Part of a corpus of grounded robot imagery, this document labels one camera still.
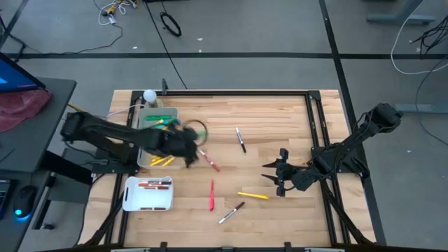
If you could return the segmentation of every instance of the red marker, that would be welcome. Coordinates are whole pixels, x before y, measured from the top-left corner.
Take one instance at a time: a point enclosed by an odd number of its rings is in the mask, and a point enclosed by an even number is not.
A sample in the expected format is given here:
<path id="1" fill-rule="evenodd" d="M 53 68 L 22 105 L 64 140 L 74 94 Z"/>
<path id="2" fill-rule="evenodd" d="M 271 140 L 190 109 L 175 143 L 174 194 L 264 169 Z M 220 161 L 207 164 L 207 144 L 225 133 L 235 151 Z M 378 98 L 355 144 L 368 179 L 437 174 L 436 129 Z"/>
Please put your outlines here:
<path id="1" fill-rule="evenodd" d="M 215 208 L 214 188 L 215 188 L 215 181 L 212 179 L 211 180 L 211 192 L 210 192 L 210 211 L 213 211 L 213 208 Z"/>

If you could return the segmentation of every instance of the computer monitor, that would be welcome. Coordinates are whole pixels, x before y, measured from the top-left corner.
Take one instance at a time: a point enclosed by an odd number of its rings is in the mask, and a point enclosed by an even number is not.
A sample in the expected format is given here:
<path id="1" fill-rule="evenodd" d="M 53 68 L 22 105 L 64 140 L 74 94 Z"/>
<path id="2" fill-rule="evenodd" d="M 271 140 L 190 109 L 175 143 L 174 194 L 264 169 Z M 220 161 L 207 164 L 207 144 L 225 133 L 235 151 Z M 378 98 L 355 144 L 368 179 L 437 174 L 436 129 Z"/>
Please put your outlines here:
<path id="1" fill-rule="evenodd" d="M 39 88 L 45 85 L 0 52 L 0 93 Z"/>

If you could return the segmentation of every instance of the red pen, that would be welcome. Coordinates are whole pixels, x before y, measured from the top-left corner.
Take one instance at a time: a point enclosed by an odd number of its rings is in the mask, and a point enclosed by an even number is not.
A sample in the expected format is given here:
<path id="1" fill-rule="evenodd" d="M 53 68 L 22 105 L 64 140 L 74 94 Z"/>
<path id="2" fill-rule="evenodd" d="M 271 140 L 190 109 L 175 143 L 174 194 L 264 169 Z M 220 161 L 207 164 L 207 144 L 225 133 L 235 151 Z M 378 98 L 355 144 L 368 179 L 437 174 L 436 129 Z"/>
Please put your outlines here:
<path id="1" fill-rule="evenodd" d="M 216 165 L 213 161 L 211 161 L 210 157 L 205 154 L 204 151 L 202 151 L 200 148 L 197 149 L 199 151 L 199 153 L 201 153 L 201 155 L 205 158 L 205 160 L 207 160 L 207 162 L 217 171 L 219 172 L 220 169 L 218 167 L 218 165 Z"/>
<path id="2" fill-rule="evenodd" d="M 215 188 L 215 181 L 212 179 L 211 180 L 211 192 L 210 192 L 210 211 L 213 211 L 213 208 L 215 208 L 214 188 Z"/>

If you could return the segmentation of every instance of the white bottle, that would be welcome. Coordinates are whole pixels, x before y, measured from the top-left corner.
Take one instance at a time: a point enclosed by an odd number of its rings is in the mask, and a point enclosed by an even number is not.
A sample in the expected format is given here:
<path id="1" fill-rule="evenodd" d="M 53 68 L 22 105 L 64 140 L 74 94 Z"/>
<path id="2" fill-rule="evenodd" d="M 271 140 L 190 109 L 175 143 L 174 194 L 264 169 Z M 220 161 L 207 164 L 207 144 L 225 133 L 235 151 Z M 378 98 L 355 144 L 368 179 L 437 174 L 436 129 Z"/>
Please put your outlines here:
<path id="1" fill-rule="evenodd" d="M 163 108 L 163 102 L 157 99 L 157 94 L 154 90 L 145 90 L 143 98 L 146 100 L 145 107 L 147 108 Z"/>

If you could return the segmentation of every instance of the desk leg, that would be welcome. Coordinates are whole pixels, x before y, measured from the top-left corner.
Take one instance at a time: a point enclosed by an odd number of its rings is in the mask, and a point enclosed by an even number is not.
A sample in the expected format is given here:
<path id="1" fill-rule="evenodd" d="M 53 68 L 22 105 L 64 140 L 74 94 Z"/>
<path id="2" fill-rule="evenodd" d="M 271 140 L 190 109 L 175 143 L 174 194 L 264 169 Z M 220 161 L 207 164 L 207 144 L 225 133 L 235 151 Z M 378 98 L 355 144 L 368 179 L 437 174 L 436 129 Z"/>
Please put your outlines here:
<path id="1" fill-rule="evenodd" d="M 74 164 L 48 150 L 43 156 L 41 167 L 48 171 L 74 179 L 77 182 L 89 186 L 92 185 L 92 172 L 89 169 Z"/>

